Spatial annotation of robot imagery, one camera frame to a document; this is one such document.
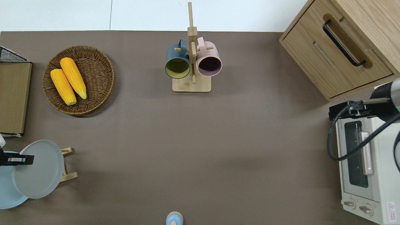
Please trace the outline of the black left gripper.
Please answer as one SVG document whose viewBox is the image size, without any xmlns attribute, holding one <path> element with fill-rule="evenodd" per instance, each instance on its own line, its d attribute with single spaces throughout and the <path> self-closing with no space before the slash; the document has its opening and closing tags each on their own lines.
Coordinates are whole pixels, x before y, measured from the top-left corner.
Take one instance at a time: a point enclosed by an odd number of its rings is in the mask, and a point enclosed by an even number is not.
<svg viewBox="0 0 400 225">
<path fill-rule="evenodd" d="M 0 165 L 32 165 L 34 162 L 33 155 L 6 155 L 0 148 Z"/>
</svg>

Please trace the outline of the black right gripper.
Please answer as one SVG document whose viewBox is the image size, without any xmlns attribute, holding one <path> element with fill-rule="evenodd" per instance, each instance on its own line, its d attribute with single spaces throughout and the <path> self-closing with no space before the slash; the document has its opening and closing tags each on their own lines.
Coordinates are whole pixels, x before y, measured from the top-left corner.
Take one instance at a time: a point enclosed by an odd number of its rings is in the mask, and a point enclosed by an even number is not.
<svg viewBox="0 0 400 225">
<path fill-rule="evenodd" d="M 399 113 L 400 83 L 389 82 L 378 86 L 369 99 L 364 101 L 345 101 L 329 108 L 329 120 L 336 117 L 345 118 L 373 118 L 388 121 Z"/>
</svg>

